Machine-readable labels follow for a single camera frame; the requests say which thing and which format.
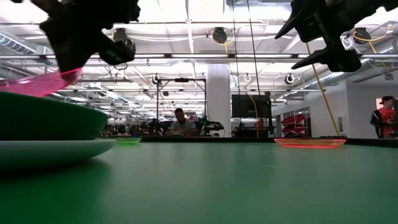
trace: man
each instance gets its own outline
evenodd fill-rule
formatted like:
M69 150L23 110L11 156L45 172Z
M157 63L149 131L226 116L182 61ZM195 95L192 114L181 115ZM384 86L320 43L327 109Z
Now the man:
M392 138L390 133L392 132L392 124L395 116L393 96L383 96L380 104L382 108L374 111L371 116L371 125L376 128L376 134L378 138Z
M185 119L184 111L181 108L177 108L174 111L177 121L174 121L170 127L170 134L182 134L184 136L196 136L198 130L192 121Z

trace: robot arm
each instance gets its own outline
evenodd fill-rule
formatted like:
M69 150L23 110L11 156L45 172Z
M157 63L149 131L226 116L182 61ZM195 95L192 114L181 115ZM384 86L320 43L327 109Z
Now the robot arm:
M361 62L354 50L345 50L340 35L371 16L381 6L387 11L398 7L396 0L293 0L292 13L276 35L282 37L296 28L302 42L323 37L326 48L317 50L292 68L313 63L327 64L332 72L355 72Z
M128 39L114 42L101 30L112 29L116 22L137 21L138 0L31 1L49 15L40 28L50 41L61 72L81 68L95 53L110 65L134 60L134 43Z

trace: green tabletop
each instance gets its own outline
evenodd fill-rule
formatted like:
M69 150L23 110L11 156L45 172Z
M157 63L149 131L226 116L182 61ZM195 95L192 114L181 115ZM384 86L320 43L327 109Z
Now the green tabletop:
M0 179L8 223L397 223L398 149L146 143Z

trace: white plate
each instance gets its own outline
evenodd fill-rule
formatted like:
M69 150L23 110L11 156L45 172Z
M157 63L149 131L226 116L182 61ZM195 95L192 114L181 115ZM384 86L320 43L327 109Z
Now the white plate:
M28 169L81 161L110 150L116 140L0 141L0 170Z

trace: man in red shirt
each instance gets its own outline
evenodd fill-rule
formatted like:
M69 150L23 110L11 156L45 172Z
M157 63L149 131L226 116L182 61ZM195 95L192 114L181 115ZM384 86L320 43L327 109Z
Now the man in red shirt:
M392 109L394 100L393 96L383 96L380 103L383 107L372 113L371 125L376 128L378 138L392 138L390 133L395 116L395 111Z

